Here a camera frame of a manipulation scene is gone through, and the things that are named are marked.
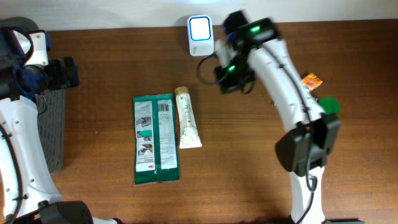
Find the orange tissue packet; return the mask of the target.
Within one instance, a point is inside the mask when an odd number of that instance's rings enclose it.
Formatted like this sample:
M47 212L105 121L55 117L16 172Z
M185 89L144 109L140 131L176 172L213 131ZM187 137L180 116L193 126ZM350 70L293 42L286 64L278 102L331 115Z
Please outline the orange tissue packet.
M323 81L314 73L309 73L304 78L302 78L302 84L308 92L311 92L314 89L318 88L322 83Z

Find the white tube with tan cap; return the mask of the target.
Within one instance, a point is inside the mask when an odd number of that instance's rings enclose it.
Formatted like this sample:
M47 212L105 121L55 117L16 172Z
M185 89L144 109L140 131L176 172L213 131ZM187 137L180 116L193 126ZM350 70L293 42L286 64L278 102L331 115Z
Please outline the white tube with tan cap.
M199 137L188 88L186 86L177 87L175 89L175 97L180 122L179 148L202 147L203 144Z

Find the green capped jar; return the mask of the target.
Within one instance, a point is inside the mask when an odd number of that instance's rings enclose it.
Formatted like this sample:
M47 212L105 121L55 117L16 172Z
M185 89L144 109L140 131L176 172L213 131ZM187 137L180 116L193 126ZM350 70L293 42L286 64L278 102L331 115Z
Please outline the green capped jar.
M339 102L332 97L325 97L319 101L319 105L324 109L326 114L336 114L340 113Z

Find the green 3M package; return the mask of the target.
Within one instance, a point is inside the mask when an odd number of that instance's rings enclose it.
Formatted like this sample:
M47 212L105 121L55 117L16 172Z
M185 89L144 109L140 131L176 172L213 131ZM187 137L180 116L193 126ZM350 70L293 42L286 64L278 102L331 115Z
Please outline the green 3M package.
M173 96L168 93L133 98L136 185L180 179Z

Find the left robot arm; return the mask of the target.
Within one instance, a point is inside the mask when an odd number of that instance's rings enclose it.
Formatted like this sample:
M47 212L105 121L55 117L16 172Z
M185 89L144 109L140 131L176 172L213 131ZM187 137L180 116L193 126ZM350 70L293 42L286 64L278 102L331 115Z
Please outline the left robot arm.
M46 31L26 17L1 19L1 177L6 223L120 223L63 201L40 142L36 96L80 84L72 57L50 60Z

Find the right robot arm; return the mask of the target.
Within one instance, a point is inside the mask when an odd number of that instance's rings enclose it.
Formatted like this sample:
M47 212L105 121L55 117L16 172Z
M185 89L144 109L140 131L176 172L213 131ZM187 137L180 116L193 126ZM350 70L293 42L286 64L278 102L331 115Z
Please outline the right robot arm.
M225 42L215 44L220 65L216 84L222 93L244 91L261 81L275 103L285 134L275 144L292 186L290 223L326 223L322 209L322 177L341 121L328 114L305 88L273 21L249 22L236 11L223 22Z

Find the white barcode scanner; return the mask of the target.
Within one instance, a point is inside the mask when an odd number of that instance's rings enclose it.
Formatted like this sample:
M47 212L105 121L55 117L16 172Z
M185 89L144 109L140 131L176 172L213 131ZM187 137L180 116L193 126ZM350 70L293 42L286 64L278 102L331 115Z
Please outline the white barcode scanner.
M214 52L213 23L209 16L190 16L187 19L187 28L191 56L207 56Z

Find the grey plastic mesh basket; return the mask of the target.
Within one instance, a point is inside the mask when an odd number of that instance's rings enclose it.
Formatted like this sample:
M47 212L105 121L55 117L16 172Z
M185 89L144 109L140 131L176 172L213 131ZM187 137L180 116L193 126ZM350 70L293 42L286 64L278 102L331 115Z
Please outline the grey plastic mesh basket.
M1 99L26 97L38 107L40 142L49 172L63 166L66 89L78 86L71 57L48 58L49 34L26 17L1 20Z

